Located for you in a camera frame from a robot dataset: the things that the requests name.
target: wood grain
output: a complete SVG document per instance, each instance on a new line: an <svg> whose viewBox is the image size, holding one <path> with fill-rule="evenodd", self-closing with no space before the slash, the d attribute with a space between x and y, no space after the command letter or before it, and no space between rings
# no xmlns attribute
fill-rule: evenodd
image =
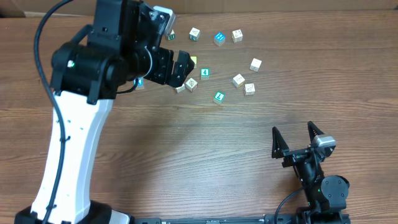
<svg viewBox="0 0 398 224"><path fill-rule="evenodd" d="M0 223L29 206L44 172L50 103L34 67L39 20L0 19ZM54 18L41 56L50 58L92 18ZM351 182L353 223L398 222L398 13L273 12L184 15L177 39L162 46L198 56L193 92L145 82L119 96L101 135L91 198L137 217L258 216L273 213L299 187L292 169L271 159L271 128L291 148L309 143L309 120L337 140L323 164ZM198 42L189 30L201 30ZM242 29L243 42L232 43ZM217 47L213 36L227 36ZM262 60L260 71L249 70ZM200 68L211 78L200 80ZM236 74L255 83L243 96ZM212 102L226 94L222 106ZM282 212L305 205L303 195Z"/></svg>

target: number on cube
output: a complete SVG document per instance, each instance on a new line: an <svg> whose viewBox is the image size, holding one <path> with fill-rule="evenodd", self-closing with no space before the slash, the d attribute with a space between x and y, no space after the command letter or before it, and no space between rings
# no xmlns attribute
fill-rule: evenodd
<svg viewBox="0 0 398 224"><path fill-rule="evenodd" d="M176 91L177 93L180 93L181 91L185 90L185 85L182 85L182 86L177 87L177 88L174 88L174 89L175 89L175 91Z"/></svg>
<svg viewBox="0 0 398 224"><path fill-rule="evenodd" d="M143 90L144 89L144 78L138 78L138 85L136 90Z"/></svg>
<svg viewBox="0 0 398 224"><path fill-rule="evenodd" d="M216 95L214 96L214 98L213 98L213 102L215 102L216 104L220 105L220 104L223 103L224 98L225 98L225 94L220 92L220 91L218 91L216 93Z"/></svg>
<svg viewBox="0 0 398 224"><path fill-rule="evenodd" d="M209 68L202 68L200 70L200 79L201 80L209 80L210 79L210 69Z"/></svg>
<svg viewBox="0 0 398 224"><path fill-rule="evenodd" d="M250 70L258 72L260 69L260 65L261 65L261 61L254 58L253 61L251 62Z"/></svg>
<svg viewBox="0 0 398 224"><path fill-rule="evenodd" d="M187 89L189 89L189 91L193 92L197 87L198 87L198 83L193 79L190 78L186 83L185 83L185 87Z"/></svg>
<svg viewBox="0 0 398 224"><path fill-rule="evenodd" d="M172 30L170 35L167 36L167 40L174 40L174 39L175 39L175 34L174 34L174 30Z"/></svg>
<svg viewBox="0 0 398 224"><path fill-rule="evenodd" d="M233 79L232 79L232 83L234 83L234 85L236 86L236 88L239 88L243 85L244 83L244 78L242 77L241 74L236 75Z"/></svg>
<svg viewBox="0 0 398 224"><path fill-rule="evenodd" d="M196 56L191 56L191 60L193 60L193 62L195 63L194 68L196 68L196 67L197 67L197 62L198 62L198 57L196 57Z"/></svg>
<svg viewBox="0 0 398 224"><path fill-rule="evenodd" d="M221 47L225 43L225 35L223 33L218 33L214 36L214 43Z"/></svg>
<svg viewBox="0 0 398 224"><path fill-rule="evenodd" d="M193 41L198 41L200 36L200 30L196 28L192 28L191 32L189 32L189 39Z"/></svg>
<svg viewBox="0 0 398 224"><path fill-rule="evenodd" d="M232 40L234 43L240 42L243 40L243 34L241 30L232 31Z"/></svg>
<svg viewBox="0 0 398 224"><path fill-rule="evenodd" d="M244 95L245 96L251 96L251 95L254 95L254 92L255 92L256 90L254 89L254 84L253 83L251 83L251 84L245 84L245 86L244 86Z"/></svg>

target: black cable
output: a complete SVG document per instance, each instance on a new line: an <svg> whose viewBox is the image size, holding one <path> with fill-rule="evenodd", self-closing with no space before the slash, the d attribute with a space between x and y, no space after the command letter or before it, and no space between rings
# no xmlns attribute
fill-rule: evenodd
<svg viewBox="0 0 398 224"><path fill-rule="evenodd" d="M39 40L40 40L40 35L42 33L43 27L45 25L45 23L47 22L47 20L50 18L50 16L60 7L62 7L63 5L71 2L73 0L63 0L62 2L56 4L53 8L51 8L43 17L43 19L40 21L40 24L36 30L36 35L35 35L35 40L34 40L34 55L35 55L35 63L36 63L36 68L37 71L39 72L40 78L42 80L43 86L44 86L44 90L47 93L47 96L49 97L51 104L54 107L54 110L57 114L58 120L59 120L59 124L60 124L60 130L61 130L61 149L60 149L60 158L59 158L59 162L58 162L58 169L57 169L57 174L55 176L55 181L54 181L54 186L51 192L51 197L50 197L50 201L49 201L49 205L46 208L46 213L43 219L44 224L47 223L47 221L50 218L50 214L51 211L54 207L54 201L55 201L55 196L57 194L57 190L58 190L58 185L60 183L60 179L61 179L61 173L62 173L62 167L63 167L63 158L65 157L65 141L67 140L65 137L65 125L63 123L63 118L62 118L62 114L61 114L61 110L57 104L57 102L55 101L55 98L53 96L52 90L50 88L50 85L47 81L47 79L45 78L44 75L44 71L42 68L42 64L40 62L40 56L39 56Z"/></svg>
<svg viewBox="0 0 398 224"><path fill-rule="evenodd" d="M302 190L307 189L308 187L312 186L315 181L317 181L317 177L318 177L318 169L319 169L319 163L318 163L318 159L315 156L315 150L312 151L312 156L313 159L315 161L315 177L313 178L313 180L311 181L311 184L308 184L304 187L299 188L298 190L296 190L295 192L291 193L289 196L287 196L278 206L278 208L275 211L275 215L274 215L274 224L278 223L278 214L280 209L282 208L282 206L284 205L284 203L286 203L288 200L290 200L292 197L294 197L295 195L297 195L298 193L300 193Z"/></svg>
<svg viewBox="0 0 398 224"><path fill-rule="evenodd" d="M134 90L137 88L137 86L138 86L138 81L139 81L139 79L138 79L138 78L135 78L135 79L134 79L134 85L133 85L130 89L124 90L124 91L116 92L116 94L131 93L132 91L134 91Z"/></svg>

